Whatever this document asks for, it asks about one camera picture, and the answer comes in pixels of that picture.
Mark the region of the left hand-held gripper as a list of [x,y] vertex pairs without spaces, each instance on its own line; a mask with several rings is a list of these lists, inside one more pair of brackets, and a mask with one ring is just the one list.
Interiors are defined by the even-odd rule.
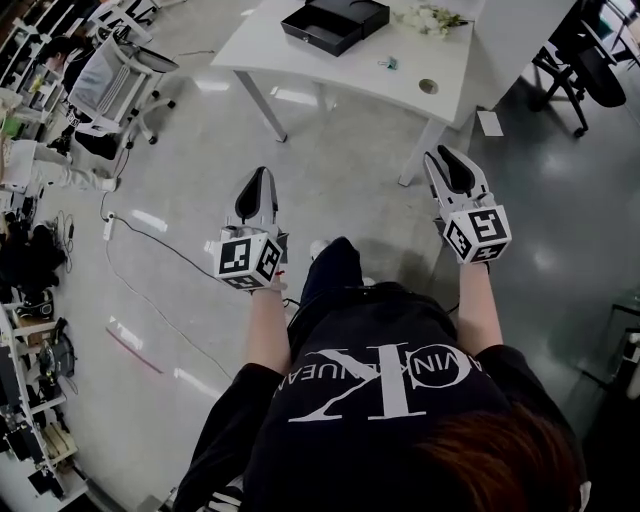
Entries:
[[271,171],[258,167],[238,185],[234,212],[242,223],[227,223],[209,243],[213,277],[235,290],[282,290],[282,266],[288,263],[288,237],[277,225],[278,199]]

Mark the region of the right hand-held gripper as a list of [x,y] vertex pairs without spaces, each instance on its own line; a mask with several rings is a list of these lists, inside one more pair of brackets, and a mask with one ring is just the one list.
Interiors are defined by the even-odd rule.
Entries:
[[424,154],[424,169],[439,207],[434,221],[460,264],[498,259],[512,241],[505,209],[489,192],[482,169],[445,145]]

